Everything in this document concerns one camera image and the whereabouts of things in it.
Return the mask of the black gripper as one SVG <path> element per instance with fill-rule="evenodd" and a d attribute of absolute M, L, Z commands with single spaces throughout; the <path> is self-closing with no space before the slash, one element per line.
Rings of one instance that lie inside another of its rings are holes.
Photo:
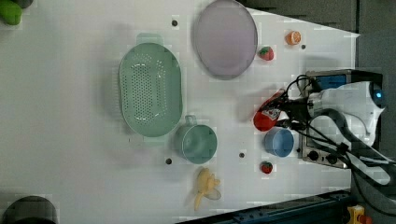
<path fill-rule="evenodd" d="M 282 119 L 276 122 L 276 127 L 289 128 L 294 131 L 304 131 L 306 126 L 300 122 L 310 119 L 306 98 L 288 100 L 289 96 L 284 92 L 274 94 L 262 107 L 263 110 L 282 109 L 290 119 Z"/>

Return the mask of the grey round robot base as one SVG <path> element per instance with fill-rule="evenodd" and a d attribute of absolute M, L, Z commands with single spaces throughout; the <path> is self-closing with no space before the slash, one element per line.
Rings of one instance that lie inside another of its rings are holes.
<path fill-rule="evenodd" d="M 55 206 L 46 198 L 27 196 L 10 205 L 1 224 L 59 224 Z"/>

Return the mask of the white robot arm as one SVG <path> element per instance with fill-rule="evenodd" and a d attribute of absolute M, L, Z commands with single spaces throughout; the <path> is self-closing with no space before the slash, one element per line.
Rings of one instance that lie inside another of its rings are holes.
<path fill-rule="evenodd" d="M 326 151 L 329 163 L 341 161 L 372 186 L 393 188 L 395 161 L 373 148 L 383 111 L 382 90 L 361 81 L 296 99 L 281 89 L 259 107 L 253 123 L 262 132 L 292 129 Z"/>

